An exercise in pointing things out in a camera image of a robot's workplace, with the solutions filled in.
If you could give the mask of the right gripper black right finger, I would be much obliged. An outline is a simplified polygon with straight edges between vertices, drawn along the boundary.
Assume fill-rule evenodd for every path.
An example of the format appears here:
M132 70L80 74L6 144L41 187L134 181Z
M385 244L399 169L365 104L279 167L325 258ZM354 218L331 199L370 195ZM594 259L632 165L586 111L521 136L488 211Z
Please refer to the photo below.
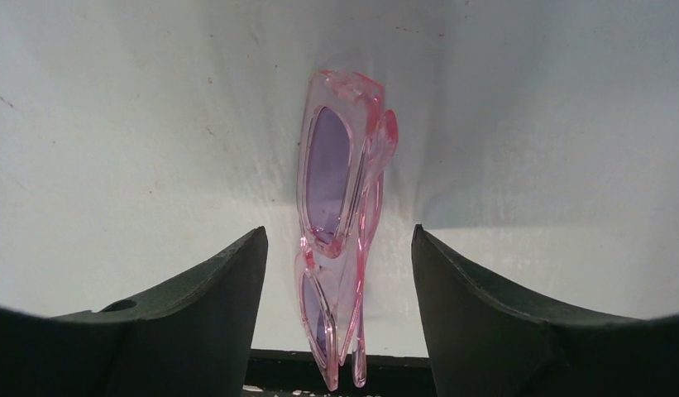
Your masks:
M630 318L547 297L417 225L414 283L441 396L637 393L646 365Z

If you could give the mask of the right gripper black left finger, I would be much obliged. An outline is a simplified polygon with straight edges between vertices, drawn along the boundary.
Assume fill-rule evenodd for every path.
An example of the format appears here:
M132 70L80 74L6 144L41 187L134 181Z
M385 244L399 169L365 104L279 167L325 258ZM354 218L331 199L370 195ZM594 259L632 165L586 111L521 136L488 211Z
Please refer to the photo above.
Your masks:
M81 354L106 348L101 396L239 396L265 278L257 227L218 254L74 325Z

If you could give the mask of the pink transparent sunglasses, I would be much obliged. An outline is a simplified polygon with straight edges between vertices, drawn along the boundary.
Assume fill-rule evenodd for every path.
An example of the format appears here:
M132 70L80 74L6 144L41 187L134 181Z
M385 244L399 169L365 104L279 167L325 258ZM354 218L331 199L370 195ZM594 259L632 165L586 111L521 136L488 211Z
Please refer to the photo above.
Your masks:
M366 384L366 265L398 142L381 84L357 72L312 76L299 142L294 278L300 321L330 391L346 362L354 385Z

